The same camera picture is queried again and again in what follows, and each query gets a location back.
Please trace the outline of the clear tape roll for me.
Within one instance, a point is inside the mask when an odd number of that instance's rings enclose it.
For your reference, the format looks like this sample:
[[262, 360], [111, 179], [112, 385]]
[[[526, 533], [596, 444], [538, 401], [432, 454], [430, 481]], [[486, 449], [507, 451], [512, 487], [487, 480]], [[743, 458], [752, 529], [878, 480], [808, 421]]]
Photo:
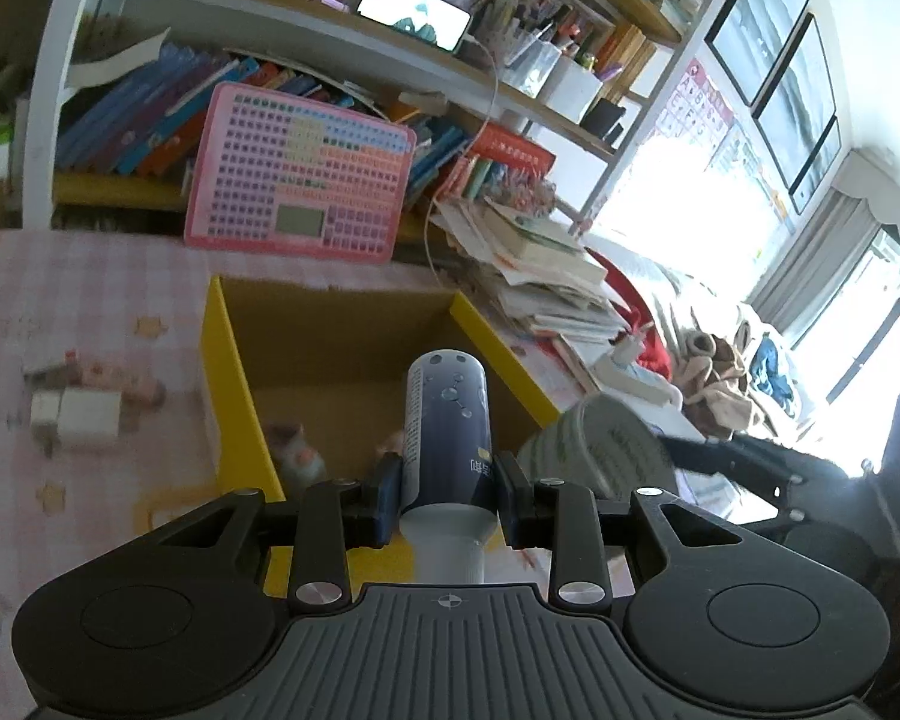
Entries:
[[628, 405], [605, 394], [564, 411], [523, 444], [517, 461], [528, 479], [564, 479], [603, 499], [628, 499], [640, 488], [678, 493], [662, 439]]

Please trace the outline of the dark blue spray bottle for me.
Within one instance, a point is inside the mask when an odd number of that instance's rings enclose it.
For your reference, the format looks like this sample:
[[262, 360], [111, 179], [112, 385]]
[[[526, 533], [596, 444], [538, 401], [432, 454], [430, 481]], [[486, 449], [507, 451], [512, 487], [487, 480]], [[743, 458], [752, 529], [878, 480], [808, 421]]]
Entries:
[[400, 533], [414, 580], [478, 585], [497, 528], [486, 371], [475, 356], [436, 349], [408, 372]]

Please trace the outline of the pink tube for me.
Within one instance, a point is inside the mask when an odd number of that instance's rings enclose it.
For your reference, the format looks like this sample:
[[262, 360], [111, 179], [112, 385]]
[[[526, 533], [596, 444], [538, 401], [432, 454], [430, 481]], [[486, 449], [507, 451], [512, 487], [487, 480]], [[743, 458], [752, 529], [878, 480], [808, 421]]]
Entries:
[[119, 392], [131, 405], [155, 410], [165, 400], [165, 387], [149, 372], [103, 361], [80, 365], [80, 385], [94, 390]]

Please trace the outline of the yellow cardboard box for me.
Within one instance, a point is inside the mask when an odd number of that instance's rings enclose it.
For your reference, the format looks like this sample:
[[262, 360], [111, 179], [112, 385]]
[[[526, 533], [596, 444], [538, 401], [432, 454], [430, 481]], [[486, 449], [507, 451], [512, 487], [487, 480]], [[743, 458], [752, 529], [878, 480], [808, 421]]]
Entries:
[[300, 427], [333, 478], [370, 475], [403, 429], [409, 367], [445, 348], [486, 369], [494, 449], [515, 452], [559, 416], [528, 362], [463, 293], [212, 278], [199, 357], [219, 488], [284, 500], [270, 427]]

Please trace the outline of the red cloth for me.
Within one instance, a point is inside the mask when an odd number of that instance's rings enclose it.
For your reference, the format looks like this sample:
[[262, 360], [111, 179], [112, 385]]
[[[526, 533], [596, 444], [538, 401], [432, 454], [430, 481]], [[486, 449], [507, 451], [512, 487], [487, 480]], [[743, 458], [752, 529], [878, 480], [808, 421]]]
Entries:
[[642, 343], [642, 351], [637, 356], [637, 364], [647, 371], [655, 372], [663, 379], [670, 380], [673, 377], [673, 362], [670, 353], [656, 330], [655, 319], [645, 304], [644, 298], [613, 262], [600, 254], [598, 250], [587, 249], [590, 255], [606, 270], [605, 283], [616, 293], [616, 298], [611, 298], [616, 312], [629, 325], [629, 333], [639, 338]]

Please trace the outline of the stack of papers and books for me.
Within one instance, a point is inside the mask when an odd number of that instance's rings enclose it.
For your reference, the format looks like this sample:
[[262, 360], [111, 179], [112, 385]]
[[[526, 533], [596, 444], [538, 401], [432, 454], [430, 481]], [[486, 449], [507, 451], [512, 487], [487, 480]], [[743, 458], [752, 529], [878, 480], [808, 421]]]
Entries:
[[567, 229], [496, 202], [437, 205], [437, 226], [476, 264], [476, 281], [509, 321], [537, 337], [608, 343], [626, 332], [626, 301], [608, 268]]

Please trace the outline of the white power adapter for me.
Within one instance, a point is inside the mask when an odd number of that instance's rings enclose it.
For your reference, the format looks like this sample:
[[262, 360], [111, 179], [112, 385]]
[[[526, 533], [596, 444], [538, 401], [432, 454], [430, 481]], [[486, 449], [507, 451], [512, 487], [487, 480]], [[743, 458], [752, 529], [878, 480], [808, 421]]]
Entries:
[[105, 449], [119, 439], [119, 392], [69, 387], [61, 394], [56, 437], [64, 449]]

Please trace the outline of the small white cube charger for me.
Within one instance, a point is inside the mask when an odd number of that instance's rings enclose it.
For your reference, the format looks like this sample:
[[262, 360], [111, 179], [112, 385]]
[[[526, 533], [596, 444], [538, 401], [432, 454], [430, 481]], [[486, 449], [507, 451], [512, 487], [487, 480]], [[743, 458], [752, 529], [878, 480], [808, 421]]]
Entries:
[[61, 395], [61, 390], [37, 390], [32, 394], [29, 424], [34, 436], [53, 437], [56, 434]]

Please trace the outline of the pink keyboard learning board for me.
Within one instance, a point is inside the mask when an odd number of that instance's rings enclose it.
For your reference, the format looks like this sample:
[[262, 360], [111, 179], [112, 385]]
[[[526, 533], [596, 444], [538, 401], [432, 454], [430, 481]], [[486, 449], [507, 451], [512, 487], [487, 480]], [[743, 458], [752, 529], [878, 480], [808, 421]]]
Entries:
[[391, 259], [416, 133], [345, 107], [222, 83], [194, 161], [191, 247]]

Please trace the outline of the red book box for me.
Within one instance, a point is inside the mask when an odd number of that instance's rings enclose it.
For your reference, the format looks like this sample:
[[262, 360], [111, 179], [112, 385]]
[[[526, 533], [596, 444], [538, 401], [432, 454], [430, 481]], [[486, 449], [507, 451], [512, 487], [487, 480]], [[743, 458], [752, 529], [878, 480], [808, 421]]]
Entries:
[[555, 160], [551, 151], [532, 140], [500, 125], [487, 124], [439, 174], [434, 199], [476, 200], [483, 193], [496, 192], [500, 184], [544, 179]]

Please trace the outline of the row of blue books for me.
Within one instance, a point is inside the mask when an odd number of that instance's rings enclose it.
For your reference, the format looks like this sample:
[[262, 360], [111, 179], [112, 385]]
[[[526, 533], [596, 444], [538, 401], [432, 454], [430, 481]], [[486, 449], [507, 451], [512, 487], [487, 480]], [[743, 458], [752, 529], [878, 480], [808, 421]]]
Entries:
[[383, 115], [365, 89], [299, 62], [168, 43], [154, 60], [64, 105], [56, 171], [164, 176], [198, 145], [214, 90], [224, 83]]

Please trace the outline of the smartphone with lit screen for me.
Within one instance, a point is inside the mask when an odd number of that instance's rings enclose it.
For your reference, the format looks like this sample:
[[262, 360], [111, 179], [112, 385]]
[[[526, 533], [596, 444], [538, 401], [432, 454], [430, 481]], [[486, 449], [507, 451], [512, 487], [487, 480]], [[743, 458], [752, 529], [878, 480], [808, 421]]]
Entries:
[[357, 13], [445, 52], [455, 52], [471, 15], [445, 0], [359, 0]]

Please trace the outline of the white bookshelf frame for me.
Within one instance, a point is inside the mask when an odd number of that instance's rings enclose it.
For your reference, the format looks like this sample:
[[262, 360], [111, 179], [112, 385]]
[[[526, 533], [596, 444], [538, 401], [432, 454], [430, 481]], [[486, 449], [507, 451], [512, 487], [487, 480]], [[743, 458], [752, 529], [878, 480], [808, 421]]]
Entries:
[[[150, 7], [155, 0], [144, 0]], [[445, 94], [445, 98], [468, 109], [486, 104], [487, 110], [513, 112], [557, 133], [578, 148], [605, 163], [582, 210], [567, 215], [580, 221], [593, 220], [613, 192], [613, 187], [632, 161], [642, 138], [653, 128], [658, 112], [668, 101], [689, 60], [701, 50], [713, 21], [728, 0], [706, 0], [697, 12], [696, 26], [674, 44], [670, 61], [658, 78], [653, 94], [642, 104], [628, 135], [616, 149], [603, 148], [598, 140], [577, 125], [561, 119], [554, 110], [508, 86], [498, 88], [489, 76], [453, 59], [443, 50], [418, 39], [401, 36], [393, 29], [347, 15], [308, 0], [167, 0], [194, 11], [191, 24], [207, 32], [216, 43], [240, 49], [271, 49], [288, 59], [338, 70], [349, 80], [365, 86], [404, 86], [414, 91]], [[87, 0], [52, 0], [30, 89], [29, 114], [23, 138], [20, 203], [22, 226], [48, 229], [52, 226], [55, 199], [56, 140], [59, 111], [66, 103], [66, 76], [80, 30]]]

